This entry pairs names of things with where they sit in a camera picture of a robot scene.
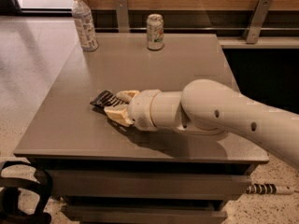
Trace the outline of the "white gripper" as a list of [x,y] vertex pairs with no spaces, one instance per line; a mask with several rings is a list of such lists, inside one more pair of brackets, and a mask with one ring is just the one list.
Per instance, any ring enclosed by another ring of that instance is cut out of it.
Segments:
[[156,132],[157,128],[152,121],[150,110],[155,96],[160,92],[160,90],[119,91],[116,97],[130,104],[106,106],[104,111],[111,120],[124,127],[134,124],[140,131]]

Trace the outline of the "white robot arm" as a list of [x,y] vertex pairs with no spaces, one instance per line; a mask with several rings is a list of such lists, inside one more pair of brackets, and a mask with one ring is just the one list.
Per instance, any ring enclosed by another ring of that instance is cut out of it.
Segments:
[[195,80],[182,91],[121,91],[104,111],[109,119],[140,131],[234,133],[299,167],[298,115],[256,102],[214,80]]

